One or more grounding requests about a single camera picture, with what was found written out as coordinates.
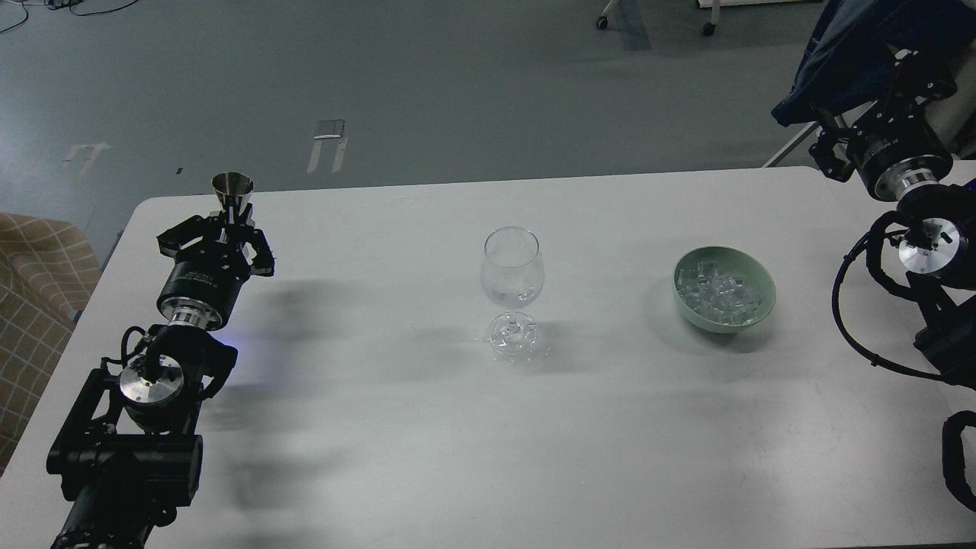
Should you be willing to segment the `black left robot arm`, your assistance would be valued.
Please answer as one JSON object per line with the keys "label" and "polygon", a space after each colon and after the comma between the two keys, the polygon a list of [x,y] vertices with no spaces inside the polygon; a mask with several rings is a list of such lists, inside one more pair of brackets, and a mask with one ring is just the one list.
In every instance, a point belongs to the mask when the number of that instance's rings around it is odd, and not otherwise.
{"label": "black left robot arm", "polygon": [[215,333],[244,283],[275,272],[250,205],[188,218],[157,243],[174,261],[157,301],[163,323],[126,330],[118,358],[88,373],[47,454],[47,472],[71,503],[55,548],[143,548],[192,503],[200,410],[239,355]]}

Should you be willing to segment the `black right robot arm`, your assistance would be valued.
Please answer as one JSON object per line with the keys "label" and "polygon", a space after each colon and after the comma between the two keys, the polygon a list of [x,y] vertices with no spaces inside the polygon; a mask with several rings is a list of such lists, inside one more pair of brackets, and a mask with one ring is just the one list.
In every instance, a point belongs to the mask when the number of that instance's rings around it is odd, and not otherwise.
{"label": "black right robot arm", "polygon": [[[952,289],[974,290],[974,184],[942,183],[954,160],[925,118],[928,104],[955,93],[955,80],[920,51],[894,51],[891,58],[889,83],[874,104],[849,127],[820,114],[818,139],[809,149],[823,176],[847,181],[858,175],[869,197],[894,205],[841,261],[832,286],[834,323],[871,365],[974,389],[974,298],[956,303],[949,296]],[[845,327],[840,289],[858,257],[876,284],[920,310],[923,329],[913,344],[932,372],[869,351]]]}

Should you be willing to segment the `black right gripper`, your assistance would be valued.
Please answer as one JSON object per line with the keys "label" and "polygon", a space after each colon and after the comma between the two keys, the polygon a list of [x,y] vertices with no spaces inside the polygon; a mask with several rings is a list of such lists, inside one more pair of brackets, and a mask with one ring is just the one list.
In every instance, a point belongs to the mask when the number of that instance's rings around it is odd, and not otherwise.
{"label": "black right gripper", "polygon": [[[926,109],[958,91],[944,59],[920,50],[889,50],[888,83],[852,126],[843,115],[817,111],[816,142],[808,152],[820,173],[846,183],[856,169],[876,201],[899,201],[907,189],[949,174],[951,154],[928,123]],[[839,156],[838,146],[846,152]]]}

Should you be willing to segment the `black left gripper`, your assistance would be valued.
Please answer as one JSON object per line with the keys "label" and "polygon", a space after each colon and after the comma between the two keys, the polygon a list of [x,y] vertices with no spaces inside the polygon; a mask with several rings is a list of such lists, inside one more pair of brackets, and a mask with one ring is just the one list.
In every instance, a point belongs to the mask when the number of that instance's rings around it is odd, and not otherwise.
{"label": "black left gripper", "polygon": [[240,247],[219,240],[223,225],[216,214],[194,215],[156,237],[159,252],[174,260],[156,301],[166,319],[174,319],[178,308],[191,308],[205,317],[202,329],[223,329],[244,282],[251,275],[270,278],[275,274],[271,246],[252,217],[253,206],[245,206],[233,224],[236,242],[253,252],[249,263]]}

